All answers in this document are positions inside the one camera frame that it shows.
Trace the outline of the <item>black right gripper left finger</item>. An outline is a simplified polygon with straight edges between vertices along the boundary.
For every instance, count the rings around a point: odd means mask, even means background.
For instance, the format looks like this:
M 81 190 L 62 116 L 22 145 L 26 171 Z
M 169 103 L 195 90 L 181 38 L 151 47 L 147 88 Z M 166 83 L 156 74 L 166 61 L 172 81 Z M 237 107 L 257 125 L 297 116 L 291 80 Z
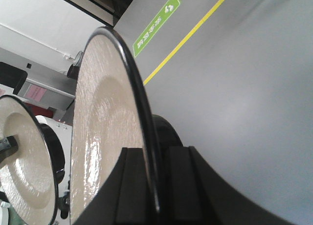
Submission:
M 123 148 L 110 176 L 76 225 L 154 224 L 143 151 Z

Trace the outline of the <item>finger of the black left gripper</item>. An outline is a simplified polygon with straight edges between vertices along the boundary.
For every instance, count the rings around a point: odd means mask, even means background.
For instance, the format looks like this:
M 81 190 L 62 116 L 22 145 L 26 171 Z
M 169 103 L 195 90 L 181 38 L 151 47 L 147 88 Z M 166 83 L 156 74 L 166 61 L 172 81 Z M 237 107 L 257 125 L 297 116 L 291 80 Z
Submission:
M 3 162 L 7 157 L 18 151 L 16 138 L 11 135 L 0 140 L 0 161 Z

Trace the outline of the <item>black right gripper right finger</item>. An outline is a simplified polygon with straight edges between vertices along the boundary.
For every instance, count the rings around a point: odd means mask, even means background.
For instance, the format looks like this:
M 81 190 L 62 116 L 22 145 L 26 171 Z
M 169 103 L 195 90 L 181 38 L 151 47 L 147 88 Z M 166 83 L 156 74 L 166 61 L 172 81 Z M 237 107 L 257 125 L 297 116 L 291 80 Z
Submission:
M 169 225 L 287 225 L 237 192 L 195 147 L 164 151 Z

